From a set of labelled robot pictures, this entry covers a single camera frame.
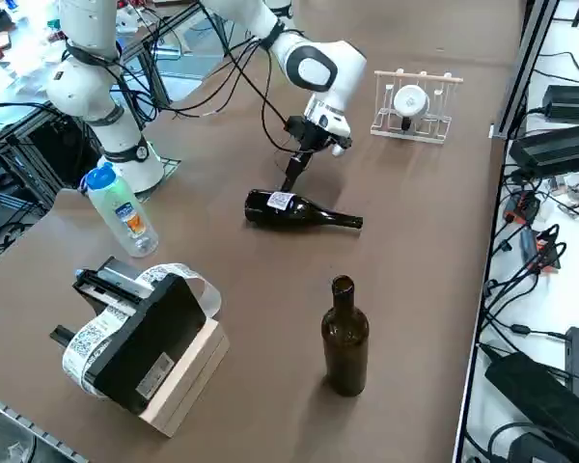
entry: bottle lying on side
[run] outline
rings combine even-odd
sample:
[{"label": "bottle lying on side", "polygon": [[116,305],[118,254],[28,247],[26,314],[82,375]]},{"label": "bottle lying on side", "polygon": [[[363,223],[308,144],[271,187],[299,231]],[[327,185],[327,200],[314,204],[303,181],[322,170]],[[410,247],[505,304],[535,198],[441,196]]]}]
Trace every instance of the bottle lying on side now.
[{"label": "bottle lying on side", "polygon": [[362,217],[328,210],[306,198],[281,191],[251,190],[244,202],[244,216],[265,227],[363,227]]}]

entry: bottle label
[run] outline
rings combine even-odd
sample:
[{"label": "bottle label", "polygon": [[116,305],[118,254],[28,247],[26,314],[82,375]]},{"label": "bottle label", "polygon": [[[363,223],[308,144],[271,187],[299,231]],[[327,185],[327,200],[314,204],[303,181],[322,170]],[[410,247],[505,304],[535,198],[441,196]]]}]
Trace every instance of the bottle label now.
[{"label": "bottle label", "polygon": [[131,238],[137,238],[146,232],[146,224],[131,203],[124,203],[118,207],[116,215],[128,228]]},{"label": "bottle label", "polygon": [[275,209],[286,210],[288,208],[288,204],[291,201],[291,198],[294,196],[295,195],[293,193],[275,191],[270,195],[270,198],[268,198],[268,202],[266,204],[270,207],[274,207]]}]

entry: bottle label with orange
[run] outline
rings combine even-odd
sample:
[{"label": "bottle label with orange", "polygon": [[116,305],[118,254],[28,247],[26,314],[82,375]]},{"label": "bottle label with orange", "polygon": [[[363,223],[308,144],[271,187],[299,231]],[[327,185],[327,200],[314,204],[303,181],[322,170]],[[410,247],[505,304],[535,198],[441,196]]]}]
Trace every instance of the bottle label with orange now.
[{"label": "bottle label with orange", "polygon": [[116,209],[116,215],[126,225],[132,238],[146,232],[146,224],[131,203],[124,203]]}]

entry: sticker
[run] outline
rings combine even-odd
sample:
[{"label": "sticker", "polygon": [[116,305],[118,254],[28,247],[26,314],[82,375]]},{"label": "sticker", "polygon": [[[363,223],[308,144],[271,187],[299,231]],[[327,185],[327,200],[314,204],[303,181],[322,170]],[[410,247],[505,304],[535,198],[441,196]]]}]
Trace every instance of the sticker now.
[{"label": "sticker", "polygon": [[125,203],[118,207],[116,215],[128,227],[131,238],[137,238],[146,232],[146,224],[131,203]]},{"label": "sticker", "polygon": [[183,263],[162,263],[145,270],[137,280],[136,283],[143,283],[150,287],[155,287],[157,282],[163,280],[168,273],[173,273],[179,277],[183,277],[186,281],[201,280],[204,282],[204,292],[198,298],[197,302],[204,311],[207,317],[214,317],[221,309],[221,293],[219,290],[210,284],[210,282],[196,271],[190,269]]},{"label": "sticker", "polygon": [[135,391],[150,400],[173,367],[174,361],[165,352],[161,352],[161,355],[158,356],[158,359],[148,370],[144,379],[137,385]]},{"label": "sticker", "polygon": [[117,308],[107,307],[79,330],[62,357],[62,369],[88,394],[105,397],[85,380],[88,368],[109,345],[111,336],[122,328],[128,315]]},{"label": "sticker", "polygon": [[268,203],[266,204],[269,205],[270,207],[274,207],[275,209],[286,210],[293,196],[294,196],[293,193],[284,193],[282,191],[275,191],[273,194],[270,195],[270,198],[268,198]]}]

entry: white rack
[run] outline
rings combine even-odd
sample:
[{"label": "white rack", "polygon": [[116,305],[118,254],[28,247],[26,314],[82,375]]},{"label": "white rack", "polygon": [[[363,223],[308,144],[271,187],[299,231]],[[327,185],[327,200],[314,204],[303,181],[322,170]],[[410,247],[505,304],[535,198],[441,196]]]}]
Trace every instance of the white rack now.
[{"label": "white rack", "polygon": [[[406,73],[403,69],[395,72],[377,70],[375,72],[375,118],[371,126],[372,135],[402,138],[425,143],[443,144],[451,128],[453,117],[451,108],[455,102],[456,87],[463,79],[444,75],[431,75],[422,71],[418,74]],[[429,109],[419,120],[412,123],[409,130],[401,129],[402,117],[393,105],[395,95],[405,85],[418,85],[428,95]]]}]

